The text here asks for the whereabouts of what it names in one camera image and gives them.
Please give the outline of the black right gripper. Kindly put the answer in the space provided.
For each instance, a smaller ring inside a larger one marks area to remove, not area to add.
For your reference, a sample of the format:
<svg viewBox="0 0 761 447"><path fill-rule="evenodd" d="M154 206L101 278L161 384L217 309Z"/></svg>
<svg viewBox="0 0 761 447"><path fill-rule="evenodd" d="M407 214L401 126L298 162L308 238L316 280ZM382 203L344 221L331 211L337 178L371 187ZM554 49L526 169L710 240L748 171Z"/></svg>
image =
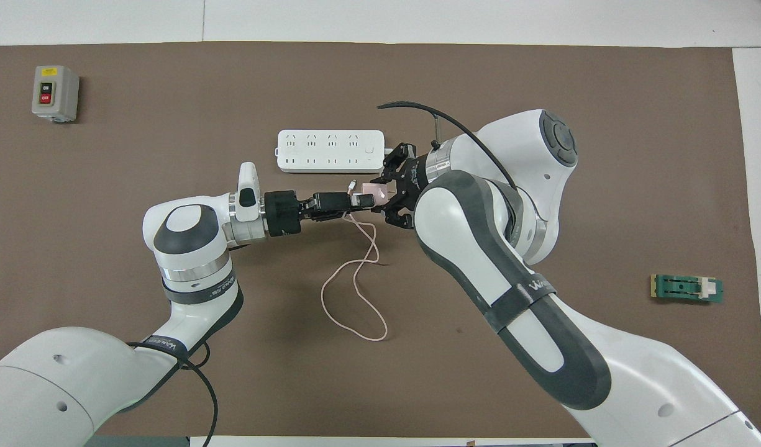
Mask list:
<svg viewBox="0 0 761 447"><path fill-rule="evenodd" d="M400 143L383 159L383 181L395 182L396 193L388 203L376 205L373 194L349 195L352 209L371 209L384 216L386 223L414 229L412 214L400 212L411 211L416 206L422 190L428 186L426 174L427 155L416 158L416 147L409 143Z"/></svg>

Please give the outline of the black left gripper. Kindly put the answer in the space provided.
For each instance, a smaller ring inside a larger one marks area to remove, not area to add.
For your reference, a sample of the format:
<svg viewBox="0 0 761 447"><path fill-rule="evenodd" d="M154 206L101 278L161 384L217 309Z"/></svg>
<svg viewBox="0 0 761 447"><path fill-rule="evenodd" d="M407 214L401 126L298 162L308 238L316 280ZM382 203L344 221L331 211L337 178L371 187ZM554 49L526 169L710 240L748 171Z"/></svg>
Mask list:
<svg viewBox="0 0 761 447"><path fill-rule="evenodd" d="M265 220L271 237L301 232L301 221L316 222L355 220L351 199L346 192L316 192L311 198L299 201L295 191L273 191L265 194Z"/></svg>

